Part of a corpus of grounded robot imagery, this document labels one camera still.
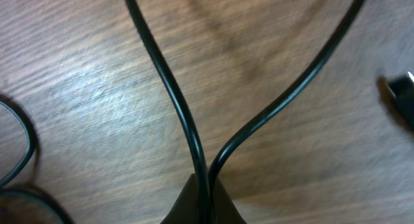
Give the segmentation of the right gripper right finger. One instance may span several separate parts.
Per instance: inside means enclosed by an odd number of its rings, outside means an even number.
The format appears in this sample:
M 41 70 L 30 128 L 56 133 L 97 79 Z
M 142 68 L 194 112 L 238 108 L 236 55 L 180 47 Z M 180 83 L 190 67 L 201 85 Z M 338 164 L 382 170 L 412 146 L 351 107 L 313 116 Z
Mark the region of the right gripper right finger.
M 246 224 L 219 179 L 216 179 L 212 195 L 216 224 Z

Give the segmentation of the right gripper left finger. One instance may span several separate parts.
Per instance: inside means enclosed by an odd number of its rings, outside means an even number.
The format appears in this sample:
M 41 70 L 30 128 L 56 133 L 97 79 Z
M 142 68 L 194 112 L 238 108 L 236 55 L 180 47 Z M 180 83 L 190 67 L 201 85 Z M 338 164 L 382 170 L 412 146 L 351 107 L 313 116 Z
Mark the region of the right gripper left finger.
M 161 224 L 199 224 L 199 188 L 195 174 L 191 174 Z

